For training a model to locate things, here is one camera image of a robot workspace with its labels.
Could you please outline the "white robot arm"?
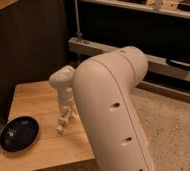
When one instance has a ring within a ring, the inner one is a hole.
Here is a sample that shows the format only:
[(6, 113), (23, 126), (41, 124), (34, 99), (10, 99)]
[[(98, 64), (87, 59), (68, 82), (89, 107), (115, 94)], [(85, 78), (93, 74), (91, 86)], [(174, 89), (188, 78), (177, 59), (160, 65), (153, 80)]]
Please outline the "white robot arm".
[(128, 46), (62, 67), (49, 78), (57, 91), (61, 132), (77, 111), (100, 171), (155, 171), (131, 91), (148, 70), (146, 55)]

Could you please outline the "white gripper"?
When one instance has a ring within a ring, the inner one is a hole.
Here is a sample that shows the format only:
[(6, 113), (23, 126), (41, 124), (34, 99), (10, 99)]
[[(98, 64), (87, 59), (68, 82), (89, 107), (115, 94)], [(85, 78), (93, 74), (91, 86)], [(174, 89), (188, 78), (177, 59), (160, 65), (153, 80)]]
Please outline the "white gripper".
[[(64, 106), (72, 106), (74, 103), (73, 91), (70, 87), (59, 89), (58, 93), (58, 103), (59, 108), (62, 109)], [(73, 110), (70, 107), (64, 107), (61, 113), (61, 117), (68, 121), (72, 118)]]

